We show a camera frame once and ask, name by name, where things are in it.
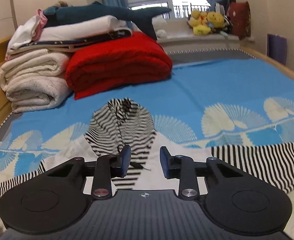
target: black and white striped fabric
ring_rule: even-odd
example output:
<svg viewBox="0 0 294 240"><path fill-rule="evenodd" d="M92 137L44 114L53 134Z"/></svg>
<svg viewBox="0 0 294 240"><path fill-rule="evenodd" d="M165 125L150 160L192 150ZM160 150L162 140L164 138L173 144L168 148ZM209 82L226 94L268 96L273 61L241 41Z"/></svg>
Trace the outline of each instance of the black and white striped fabric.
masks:
<svg viewBox="0 0 294 240"><path fill-rule="evenodd" d="M212 147L212 155L286 193L294 190L294 142L268 146Z"/></svg>
<svg viewBox="0 0 294 240"><path fill-rule="evenodd" d="M119 154L125 144L130 145L132 165L127 176L112 179L118 189L133 188L141 168L146 164L155 136L151 114L128 98L112 99L94 112L85 133L97 156Z"/></svg>
<svg viewBox="0 0 294 240"><path fill-rule="evenodd" d="M33 177L38 176L41 173L44 173L46 170L43 166L42 161L40 162L39 168L33 172L26 173L23 175L19 175L17 177L14 177L12 179L9 179L4 182L0 182L0 198L2 197L3 194L5 194L9 189L29 180L32 179Z"/></svg>

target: bed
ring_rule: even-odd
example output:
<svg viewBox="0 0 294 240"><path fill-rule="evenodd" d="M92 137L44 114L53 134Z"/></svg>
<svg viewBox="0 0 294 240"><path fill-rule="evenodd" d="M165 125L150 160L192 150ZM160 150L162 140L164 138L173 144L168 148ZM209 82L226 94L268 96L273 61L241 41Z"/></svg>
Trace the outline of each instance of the bed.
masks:
<svg viewBox="0 0 294 240"><path fill-rule="evenodd" d="M76 101L70 96L56 109L3 118L0 182L30 172L37 175L41 162L84 134L92 113L112 98L130 98L147 108L156 130L185 151L294 141L294 72L248 48L169 55L174 63L169 80L121 87ZM6 103L2 104L0 113L5 113ZM141 187L154 189L147 184ZM294 190L289 197L293 213L285 231L294 239Z"/></svg>

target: silver screw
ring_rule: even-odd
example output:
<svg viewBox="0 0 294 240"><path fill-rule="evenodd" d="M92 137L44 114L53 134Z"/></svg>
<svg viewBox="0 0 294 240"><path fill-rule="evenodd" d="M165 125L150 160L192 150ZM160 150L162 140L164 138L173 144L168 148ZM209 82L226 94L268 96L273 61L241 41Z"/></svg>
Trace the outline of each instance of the silver screw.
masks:
<svg viewBox="0 0 294 240"><path fill-rule="evenodd" d="M109 194L109 191L105 188L98 188L94 191L94 195L97 197L104 197Z"/></svg>
<svg viewBox="0 0 294 240"><path fill-rule="evenodd" d="M197 195L197 191L192 189L192 188L186 188L182 191L182 194L185 196L185 197L194 197Z"/></svg>

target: purple object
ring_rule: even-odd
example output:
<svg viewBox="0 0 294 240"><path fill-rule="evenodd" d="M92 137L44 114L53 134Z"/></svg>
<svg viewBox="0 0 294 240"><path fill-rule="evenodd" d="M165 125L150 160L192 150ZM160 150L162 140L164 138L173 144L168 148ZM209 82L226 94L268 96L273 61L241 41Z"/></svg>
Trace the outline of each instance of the purple object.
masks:
<svg viewBox="0 0 294 240"><path fill-rule="evenodd" d="M285 65L287 57L287 39L273 34L267 34L267 56Z"/></svg>

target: white plush toy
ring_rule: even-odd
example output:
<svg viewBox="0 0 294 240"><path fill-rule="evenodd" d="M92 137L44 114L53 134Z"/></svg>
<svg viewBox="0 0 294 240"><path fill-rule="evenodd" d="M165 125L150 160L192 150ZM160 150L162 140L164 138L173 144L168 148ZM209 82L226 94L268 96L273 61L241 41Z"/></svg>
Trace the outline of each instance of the white plush toy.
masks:
<svg viewBox="0 0 294 240"><path fill-rule="evenodd" d="M160 38L160 39L167 38L167 33L164 30L166 25L167 25L167 22L161 15L154 17L152 19L152 26L154 27L157 38ZM134 31L141 32L141 30L134 23L133 23L133 29Z"/></svg>

